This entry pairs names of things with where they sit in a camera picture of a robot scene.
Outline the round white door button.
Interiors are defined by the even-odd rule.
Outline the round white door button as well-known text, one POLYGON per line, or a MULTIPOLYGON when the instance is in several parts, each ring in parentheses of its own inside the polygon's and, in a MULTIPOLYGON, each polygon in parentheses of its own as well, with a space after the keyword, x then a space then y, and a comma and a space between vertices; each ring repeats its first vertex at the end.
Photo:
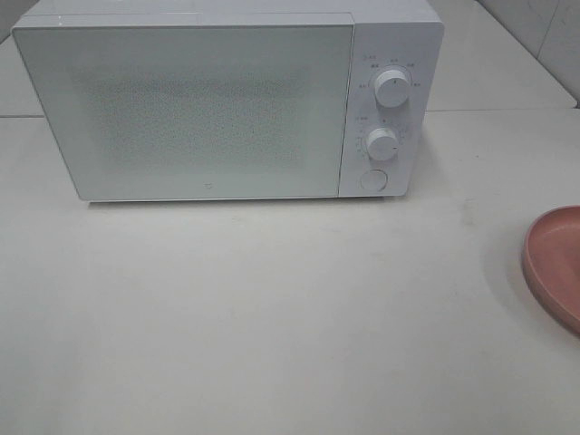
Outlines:
POLYGON ((380 192, 386 188, 388 175, 379 169, 372 169, 361 176, 361 186, 363 189, 380 192))

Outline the pink round plate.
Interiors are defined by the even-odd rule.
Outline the pink round plate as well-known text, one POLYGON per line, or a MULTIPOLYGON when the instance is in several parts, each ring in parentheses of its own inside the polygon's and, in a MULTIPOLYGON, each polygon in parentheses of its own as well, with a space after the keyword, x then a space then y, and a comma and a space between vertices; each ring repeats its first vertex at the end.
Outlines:
POLYGON ((579 207, 554 208, 526 232, 521 265, 530 293, 559 324, 579 335, 579 207))

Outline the white microwave door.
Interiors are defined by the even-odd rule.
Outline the white microwave door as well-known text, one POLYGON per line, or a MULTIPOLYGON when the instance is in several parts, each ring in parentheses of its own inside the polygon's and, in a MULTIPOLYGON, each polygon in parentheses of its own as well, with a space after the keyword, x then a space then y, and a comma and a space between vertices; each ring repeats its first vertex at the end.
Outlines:
POLYGON ((18 28, 78 196, 338 192, 349 24, 18 28))

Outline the lower white microwave knob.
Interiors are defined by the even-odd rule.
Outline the lower white microwave knob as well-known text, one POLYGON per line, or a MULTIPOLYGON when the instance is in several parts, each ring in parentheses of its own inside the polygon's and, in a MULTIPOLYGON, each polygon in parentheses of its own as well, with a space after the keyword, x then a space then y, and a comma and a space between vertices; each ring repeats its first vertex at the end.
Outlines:
POLYGON ((399 140, 392 129, 378 128, 368 134, 366 149, 371 160, 387 161, 398 153, 399 140))

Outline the white microwave knob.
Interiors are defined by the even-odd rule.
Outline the white microwave knob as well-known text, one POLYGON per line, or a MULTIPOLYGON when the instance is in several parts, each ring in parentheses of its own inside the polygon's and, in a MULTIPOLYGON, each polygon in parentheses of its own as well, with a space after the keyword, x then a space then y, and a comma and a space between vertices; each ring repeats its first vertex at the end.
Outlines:
POLYGON ((387 161, 398 153, 399 140, 392 129, 378 128, 368 134, 366 149, 371 160, 387 161))
POLYGON ((403 105, 410 96, 411 76, 402 67, 392 65, 378 72, 371 82, 376 102, 392 109, 403 105))

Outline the upper white microwave knob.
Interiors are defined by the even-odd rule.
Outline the upper white microwave knob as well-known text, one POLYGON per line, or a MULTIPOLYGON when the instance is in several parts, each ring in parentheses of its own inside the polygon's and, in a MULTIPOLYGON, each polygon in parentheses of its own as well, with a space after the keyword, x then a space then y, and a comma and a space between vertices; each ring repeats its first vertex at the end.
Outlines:
POLYGON ((378 72, 371 82, 376 102, 392 109, 403 105, 410 96, 411 76, 402 67, 392 65, 378 72))

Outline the white microwave oven body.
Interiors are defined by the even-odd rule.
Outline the white microwave oven body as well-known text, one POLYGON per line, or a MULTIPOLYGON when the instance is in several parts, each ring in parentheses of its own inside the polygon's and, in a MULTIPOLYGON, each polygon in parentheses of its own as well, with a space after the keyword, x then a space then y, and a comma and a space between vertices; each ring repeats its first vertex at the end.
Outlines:
POLYGON ((353 27, 338 192, 326 198, 404 195, 444 35, 443 22, 425 1, 41 1, 16 22, 12 35, 18 28, 307 24, 353 27), (376 102, 371 82, 392 65, 410 74, 411 91, 403 105, 387 109, 376 102), (387 161, 367 153, 367 136, 378 128, 392 129, 399 140, 398 153, 387 161), (383 191, 362 188, 361 176, 372 169, 388 175, 383 191))

